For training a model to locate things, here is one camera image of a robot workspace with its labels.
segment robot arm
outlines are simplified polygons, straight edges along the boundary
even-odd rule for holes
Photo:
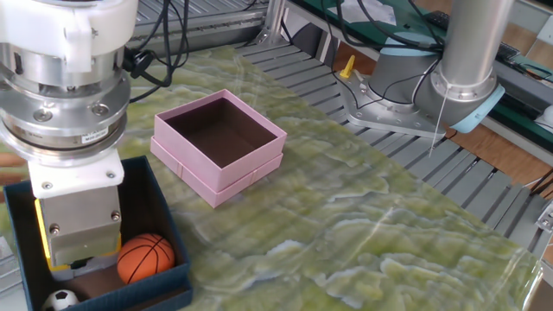
[[[442,54],[383,48],[359,105],[346,106],[349,121],[428,137],[440,123],[463,133],[474,129],[505,93],[493,62],[513,3],[454,0]],[[425,35],[396,35],[434,43]]]
[[[0,137],[29,162],[51,270],[119,245],[124,171],[115,144],[130,100],[122,68],[137,5],[0,0]]]

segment yellow part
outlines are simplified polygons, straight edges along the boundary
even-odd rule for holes
[[[50,257],[50,248],[48,247],[48,239],[46,238],[46,227],[44,226],[44,218],[42,217],[41,201],[38,199],[35,200],[35,210],[36,210],[36,218],[38,219],[39,230],[41,231],[42,249],[44,250],[44,256],[46,257],[46,261],[48,262],[48,267],[50,271],[56,272],[56,271],[71,269],[71,266],[69,266],[68,264],[62,264],[57,267],[52,266],[52,259]],[[107,256],[111,256],[119,253],[121,251],[121,246],[122,246],[121,233],[119,233],[117,249],[110,253],[104,254],[101,257],[107,257]]]
[[[350,56],[349,60],[347,61],[346,68],[341,71],[340,77],[349,79],[349,77],[352,75],[353,70],[353,63],[355,62],[355,55]]]

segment open box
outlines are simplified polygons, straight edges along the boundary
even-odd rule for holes
[[[227,90],[156,115],[151,151],[213,207],[280,166],[286,132]]]
[[[60,289],[73,291],[80,301],[67,311],[176,310],[191,302],[188,255],[148,160],[145,156],[125,160],[123,167],[124,181],[118,186],[123,244],[142,233],[159,234],[173,246],[175,267],[129,285],[119,278],[117,266],[56,282],[42,250],[30,182],[7,186],[4,195],[29,310],[41,310],[48,296]]]

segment yellow clip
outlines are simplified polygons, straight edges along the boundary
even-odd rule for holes
[[[349,60],[347,61],[346,68],[341,71],[340,77],[349,79],[349,77],[352,75],[353,70],[353,63],[355,62],[355,55],[350,56]]]

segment robot end effector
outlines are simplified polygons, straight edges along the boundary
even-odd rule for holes
[[[137,5],[0,0],[0,138],[29,162],[51,269],[118,247]]]

